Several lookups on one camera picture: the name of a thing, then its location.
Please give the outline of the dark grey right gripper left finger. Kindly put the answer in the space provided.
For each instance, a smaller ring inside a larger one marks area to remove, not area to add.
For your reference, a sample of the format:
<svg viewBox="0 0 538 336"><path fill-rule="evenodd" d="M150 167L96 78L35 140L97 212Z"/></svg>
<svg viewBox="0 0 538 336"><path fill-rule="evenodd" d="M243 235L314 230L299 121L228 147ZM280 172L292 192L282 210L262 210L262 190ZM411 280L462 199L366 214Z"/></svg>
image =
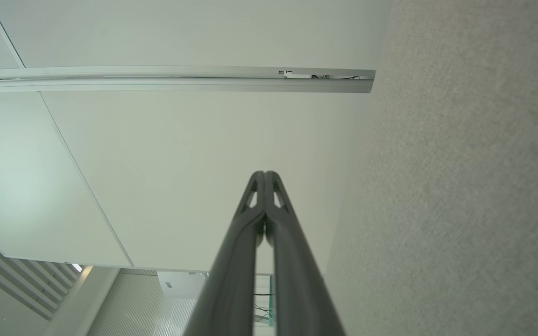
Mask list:
<svg viewBox="0 0 538 336"><path fill-rule="evenodd" d="M264 236L263 171L254 172L190 316L185 336L251 336L255 261Z"/></svg>

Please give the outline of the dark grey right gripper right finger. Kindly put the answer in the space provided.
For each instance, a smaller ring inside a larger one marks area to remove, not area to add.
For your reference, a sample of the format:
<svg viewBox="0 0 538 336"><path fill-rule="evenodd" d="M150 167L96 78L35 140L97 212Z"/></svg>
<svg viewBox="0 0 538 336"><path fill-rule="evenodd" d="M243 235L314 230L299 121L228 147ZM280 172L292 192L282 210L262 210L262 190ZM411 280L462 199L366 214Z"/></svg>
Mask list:
<svg viewBox="0 0 538 336"><path fill-rule="evenodd" d="M267 238L275 254L276 334L343 336L345 330L279 174L265 174Z"/></svg>

